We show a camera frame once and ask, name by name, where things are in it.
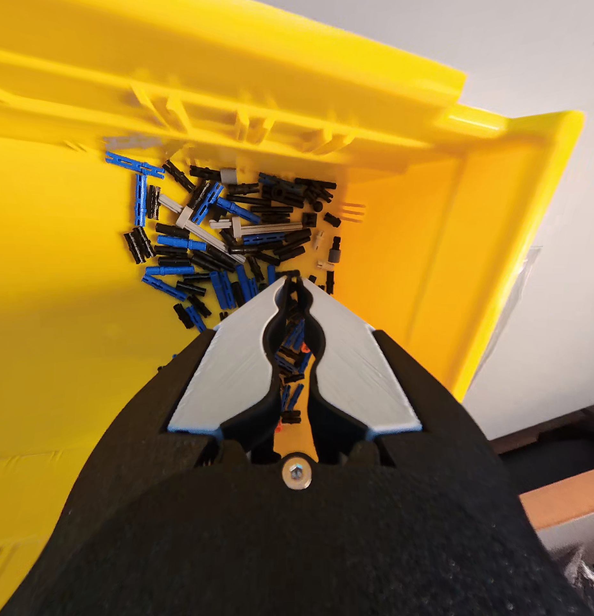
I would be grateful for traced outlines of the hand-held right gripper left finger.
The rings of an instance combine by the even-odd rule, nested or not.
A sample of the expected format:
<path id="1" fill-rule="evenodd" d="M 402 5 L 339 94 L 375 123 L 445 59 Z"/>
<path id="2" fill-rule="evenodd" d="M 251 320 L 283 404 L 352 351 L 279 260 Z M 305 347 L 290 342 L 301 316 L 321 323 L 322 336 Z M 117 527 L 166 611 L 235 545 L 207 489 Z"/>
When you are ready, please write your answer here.
<path id="1" fill-rule="evenodd" d="M 277 280 L 214 329 L 168 431 L 236 441 L 252 451 L 280 420 L 275 360 L 284 335 L 287 280 Z"/>

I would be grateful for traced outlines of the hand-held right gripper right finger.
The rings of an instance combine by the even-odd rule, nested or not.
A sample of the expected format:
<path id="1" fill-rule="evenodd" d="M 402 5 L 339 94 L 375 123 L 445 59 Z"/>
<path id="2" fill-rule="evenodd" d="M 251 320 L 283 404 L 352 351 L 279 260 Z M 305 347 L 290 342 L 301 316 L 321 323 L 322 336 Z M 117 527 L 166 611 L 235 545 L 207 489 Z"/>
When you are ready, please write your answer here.
<path id="1" fill-rule="evenodd" d="M 314 357 L 308 419 L 317 455 L 348 456 L 356 443 L 422 431 L 375 329 L 309 280 L 300 280 L 300 309 Z"/>

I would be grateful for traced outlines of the yellow plastic bin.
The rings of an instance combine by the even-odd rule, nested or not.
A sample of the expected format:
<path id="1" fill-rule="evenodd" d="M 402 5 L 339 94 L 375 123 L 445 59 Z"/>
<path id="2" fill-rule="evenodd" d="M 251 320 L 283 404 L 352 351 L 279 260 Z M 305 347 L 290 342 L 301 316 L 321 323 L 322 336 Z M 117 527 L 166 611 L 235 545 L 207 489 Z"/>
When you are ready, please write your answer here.
<path id="1" fill-rule="evenodd" d="M 0 1 L 0 609 L 86 456 L 192 334 L 123 234 L 161 166 L 336 182 L 335 297 L 465 396 L 585 116 L 253 1 Z"/>

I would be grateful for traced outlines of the grey desk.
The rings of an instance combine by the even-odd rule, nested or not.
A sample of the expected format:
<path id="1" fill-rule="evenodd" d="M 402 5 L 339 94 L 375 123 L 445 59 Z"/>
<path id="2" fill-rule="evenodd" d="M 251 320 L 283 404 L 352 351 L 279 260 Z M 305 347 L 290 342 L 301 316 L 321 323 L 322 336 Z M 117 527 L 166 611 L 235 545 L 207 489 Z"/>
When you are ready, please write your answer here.
<path id="1" fill-rule="evenodd" d="M 594 1 L 267 1 L 467 74 L 460 102 L 585 127 L 464 405 L 495 439 L 594 404 Z"/>

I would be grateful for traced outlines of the scatter of blue black pins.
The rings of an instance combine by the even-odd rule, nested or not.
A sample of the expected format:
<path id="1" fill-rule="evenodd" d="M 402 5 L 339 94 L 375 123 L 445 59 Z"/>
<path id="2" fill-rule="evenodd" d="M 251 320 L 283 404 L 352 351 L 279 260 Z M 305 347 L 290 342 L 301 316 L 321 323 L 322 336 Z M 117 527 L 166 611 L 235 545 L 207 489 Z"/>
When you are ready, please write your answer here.
<path id="1" fill-rule="evenodd" d="M 229 315 L 277 280 L 287 280 L 286 322 L 275 360 L 280 375 L 280 422 L 298 424 L 295 405 L 304 389 L 311 351 L 304 342 L 304 319 L 294 297 L 299 269 L 286 265 L 317 250 L 324 231 L 317 215 L 330 202 L 336 183 L 295 178 L 287 181 L 260 173 L 254 182 L 238 183 L 237 170 L 191 166 L 186 175 L 171 160 L 162 166 L 108 151 L 108 164 L 132 172 L 133 226 L 123 233 L 132 261 L 144 266 L 141 282 L 175 301 L 176 318 L 195 336 L 213 332 Z M 209 246 L 187 229 L 176 226 L 178 214 L 159 202 L 160 194 L 192 208 L 193 220 L 216 235 L 240 264 Z M 246 244 L 230 230 L 213 230 L 212 219 L 241 218 L 245 224 L 299 223 L 301 230 L 283 240 Z"/>

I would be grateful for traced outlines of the grey axle with connector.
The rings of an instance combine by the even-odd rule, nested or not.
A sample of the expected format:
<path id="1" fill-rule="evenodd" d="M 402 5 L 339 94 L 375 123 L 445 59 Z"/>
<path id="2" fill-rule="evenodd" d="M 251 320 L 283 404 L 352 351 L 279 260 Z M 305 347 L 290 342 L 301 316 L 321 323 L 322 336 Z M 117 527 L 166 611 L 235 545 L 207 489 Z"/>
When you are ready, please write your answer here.
<path id="1" fill-rule="evenodd" d="M 241 239 L 246 244 L 283 240 L 286 234 L 302 229 L 300 223 L 254 225 L 245 224 L 241 218 L 212 219 L 208 225 L 213 230 L 230 230 L 236 240 Z"/>

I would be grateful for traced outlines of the long grey axle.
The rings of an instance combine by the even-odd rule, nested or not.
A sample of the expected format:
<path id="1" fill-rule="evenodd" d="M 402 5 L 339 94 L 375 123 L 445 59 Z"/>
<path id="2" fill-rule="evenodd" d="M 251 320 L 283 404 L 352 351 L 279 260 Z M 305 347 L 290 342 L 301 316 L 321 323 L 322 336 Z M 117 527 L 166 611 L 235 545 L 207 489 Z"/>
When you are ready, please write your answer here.
<path id="1" fill-rule="evenodd" d="M 193 216 L 192 208 L 187 206 L 181 206 L 173 199 L 164 194 L 160 194 L 159 202 L 164 207 L 168 208 L 172 212 L 178 214 L 176 226 L 187 229 L 191 234 L 197 236 L 201 241 L 206 242 L 209 246 L 214 246 L 217 250 L 220 250 L 224 254 L 227 254 L 233 261 L 240 264 L 246 262 L 246 257 L 240 254 L 229 254 L 229 247 L 216 235 L 213 235 L 197 225 L 191 217 Z"/>

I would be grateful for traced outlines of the wooden side table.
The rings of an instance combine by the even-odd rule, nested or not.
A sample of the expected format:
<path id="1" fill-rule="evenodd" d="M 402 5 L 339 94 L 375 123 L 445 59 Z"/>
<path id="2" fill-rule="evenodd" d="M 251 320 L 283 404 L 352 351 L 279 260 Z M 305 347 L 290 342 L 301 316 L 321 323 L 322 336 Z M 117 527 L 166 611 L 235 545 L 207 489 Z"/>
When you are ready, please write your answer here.
<path id="1" fill-rule="evenodd" d="M 542 544 L 594 565 L 594 405 L 489 442 Z"/>

